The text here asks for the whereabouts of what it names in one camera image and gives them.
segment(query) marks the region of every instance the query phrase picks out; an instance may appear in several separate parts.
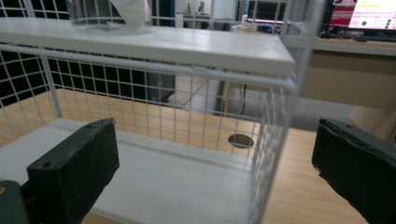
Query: wooden tabletop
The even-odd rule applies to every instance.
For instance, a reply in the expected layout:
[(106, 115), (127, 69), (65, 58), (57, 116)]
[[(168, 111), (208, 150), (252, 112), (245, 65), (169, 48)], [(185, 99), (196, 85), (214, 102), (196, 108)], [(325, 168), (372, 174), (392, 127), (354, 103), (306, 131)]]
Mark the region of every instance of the wooden tabletop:
[[(109, 102), (109, 99), (104, 96), (91, 96), (89, 94), (81, 92), (75, 93), (71, 91), (58, 90), (58, 95), (61, 99), (61, 105), (66, 108), (63, 111), (64, 117), (66, 117), (66, 119), (86, 119), (87, 121), (89, 121), (89, 119), (96, 119), (97, 115), (94, 115), (94, 113), (97, 113), (99, 111), (94, 110), (93, 108), (89, 109), (91, 114), (87, 113), (86, 117), (84, 116), (83, 118), (79, 118), (78, 114), (73, 113), (73, 109), (67, 111), (67, 107), (71, 108), (74, 106), (79, 106), (80, 110), (84, 110), (83, 106), (88, 105), (84, 101), (89, 101), (90, 99), (95, 101), (96, 103), (104, 100), (106, 104), (119, 104), (117, 103), (117, 101)], [(70, 100), (73, 99), (73, 97), (76, 97), (75, 101), (78, 102), (78, 104), (73, 105), (72, 101), (66, 102), (65, 99)], [(161, 111), (162, 117), (170, 116), (170, 118), (174, 118), (175, 113), (177, 113), (177, 119), (181, 121), (184, 117), (190, 119), (202, 118), (199, 117), (197, 114), (188, 111), (180, 111), (174, 108), (162, 107), (161, 110), (159, 110), (159, 107), (156, 105), (144, 105), (138, 102), (128, 102), (127, 104), (131, 104), (131, 106), (135, 106), (135, 108), (140, 108), (145, 113), (148, 111), (150, 111), (149, 113), (158, 113)], [(6, 120), (4, 117), (0, 117), (0, 132), (2, 132), (0, 137), (0, 146), (3, 146), (7, 142), (13, 141), (15, 138), (15, 134), (23, 135), (30, 132), (28, 125), (21, 123), (21, 118), (28, 118), (30, 120), (29, 126), (32, 130), (41, 126), (42, 121), (47, 123), (55, 119), (55, 115), (53, 112), (51, 112), (50, 107), (50, 96), (46, 93), (37, 96), (35, 99), (30, 98), (20, 103), (7, 106), (6, 111), (8, 112), (8, 120)], [(45, 116), (37, 116), (36, 114), (38, 110)], [(107, 116), (105, 108), (102, 108), (101, 113), (101, 116)], [(208, 120), (212, 123), (219, 123), (219, 117), (211, 115), (205, 115), (205, 120)], [(16, 125), (16, 131), (4, 132), (4, 130), (7, 129), (8, 123), (10, 121), (13, 122), (14, 125)], [(123, 126), (121, 124), (118, 125), (126, 131), (141, 134), (148, 133), (147, 128), (143, 126), (140, 127), (138, 130), (134, 130), (134, 125), (130, 125), (130, 127), (125, 124)], [(235, 127), (236, 124), (235, 120), (222, 119), (221, 125), (230, 125), (230, 127)], [(255, 129), (254, 124), (247, 121), (239, 121), (237, 125), (241, 125), (241, 128), (246, 130)], [(176, 127), (172, 125), (170, 128), (174, 130), (176, 129)], [(149, 135), (153, 137), (158, 137), (158, 134), (161, 135), (160, 133), (155, 132), (149, 133)], [(224, 131), (223, 133), (202, 133), (201, 131), (197, 131), (193, 134), (206, 134), (206, 138), (209, 138), (208, 136), (210, 136), (210, 134), (216, 134), (217, 137), (224, 137), (227, 136), (228, 133), (227, 131)], [(170, 134), (169, 136), (168, 135), (169, 134), (164, 134), (162, 135), (162, 137), (165, 139), (170, 138), (170, 140), (177, 140), (177, 142), (179, 141), (181, 143), (186, 143), (185, 138), (178, 137), (175, 134)], [(336, 194), (327, 184), (327, 182), (318, 176), (318, 171), (314, 169), (311, 163), (312, 152), (315, 144), (315, 137), (316, 133), (294, 129), (289, 130), (289, 135), (287, 137), (280, 164), (278, 166), (273, 190), (270, 195), (269, 203), (262, 223), (367, 223), (364, 218), (345, 199)], [(211, 146), (209, 143), (202, 141), (190, 141), (190, 144), (196, 146), (204, 145), (206, 148), (210, 148)], [(214, 147), (214, 149), (217, 148), (219, 150), (225, 151), (230, 150), (225, 146), (216, 146), (217, 147)], [(245, 153), (246, 156), (246, 151), (236, 150), (234, 153)], [(117, 222), (98, 216), (96, 214), (89, 213), (84, 219), (83, 223), (114, 224)]]

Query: lower shelf board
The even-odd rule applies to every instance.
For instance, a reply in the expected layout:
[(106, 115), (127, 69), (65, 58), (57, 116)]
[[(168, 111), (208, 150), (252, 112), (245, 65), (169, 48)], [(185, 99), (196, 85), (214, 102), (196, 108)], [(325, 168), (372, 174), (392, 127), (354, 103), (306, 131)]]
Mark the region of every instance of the lower shelf board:
[[(85, 123), (56, 119), (0, 148), (0, 178), (26, 167)], [(123, 223), (248, 223), (251, 159), (117, 131), (120, 169), (92, 211)]]

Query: white shelf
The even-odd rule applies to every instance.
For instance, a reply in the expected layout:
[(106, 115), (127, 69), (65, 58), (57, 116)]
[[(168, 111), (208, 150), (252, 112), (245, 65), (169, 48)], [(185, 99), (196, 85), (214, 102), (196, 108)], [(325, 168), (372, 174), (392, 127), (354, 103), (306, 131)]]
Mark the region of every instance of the white shelf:
[[(0, 179), (26, 167), (85, 123), (56, 119), (0, 147)], [(251, 159), (117, 132), (120, 169), (92, 211), (122, 223), (248, 223)]]
[(150, 27), (132, 35), (75, 32), (70, 21), (0, 19), (0, 42), (289, 75), (294, 60), (276, 35)]

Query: transparent container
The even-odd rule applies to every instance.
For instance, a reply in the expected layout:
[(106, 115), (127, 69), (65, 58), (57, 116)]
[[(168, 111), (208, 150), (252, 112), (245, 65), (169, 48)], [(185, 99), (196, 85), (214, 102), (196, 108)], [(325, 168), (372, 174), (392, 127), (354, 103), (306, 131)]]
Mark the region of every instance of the transparent container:
[(78, 31), (116, 34), (150, 26), (148, 0), (66, 0), (66, 5)]

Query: metal grid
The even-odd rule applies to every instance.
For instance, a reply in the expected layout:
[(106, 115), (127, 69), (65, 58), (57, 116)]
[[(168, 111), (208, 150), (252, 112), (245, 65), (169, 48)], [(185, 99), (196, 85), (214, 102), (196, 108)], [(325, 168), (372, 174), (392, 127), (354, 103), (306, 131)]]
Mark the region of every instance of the metal grid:
[[(48, 2), (53, 7), (45, 8)], [(0, 12), (5, 17), (65, 19), (67, 13), (57, 8), (54, 1), (48, 2), (20, 0), (18, 5), (9, 5), (0, 0)], [(212, 1), (211, 15), (219, 2)], [(265, 2), (277, 3), (274, 21), (278, 21), (281, 5), (286, 4), (283, 23), (272, 24), (275, 29), (271, 34), (280, 33), (296, 62), (287, 77), (154, 62), (150, 58), (1, 45), (0, 123), (6, 128), (0, 130), (0, 143), (3, 145), (8, 139), (18, 138), (56, 118), (90, 122), (114, 117), (119, 130), (242, 155), (253, 161), (249, 222), (259, 223), (304, 81), (322, 6), (320, 1), (309, 0)], [(162, 25), (163, 21), (175, 25), (180, 20), (163, 16), (158, 8), (152, 12), (154, 25)], [(249, 25), (258, 25), (256, 14), (257, 5)], [(196, 22), (207, 22), (212, 30), (217, 29), (216, 23), (240, 24), (224, 18), (200, 19), (195, 14), (182, 20), (192, 22), (192, 28), (196, 28)], [(175, 75), (176, 84), (178, 80), (184, 84), (164, 86), (163, 77), (169, 74)], [(136, 82), (137, 77), (143, 81)], [(142, 91), (143, 96), (137, 96), (136, 90)], [(172, 94), (162, 100), (163, 94), (168, 94), (165, 92)], [(32, 111), (35, 115), (28, 117)], [(252, 138), (254, 145), (247, 149), (230, 145), (228, 136), (234, 133)]]

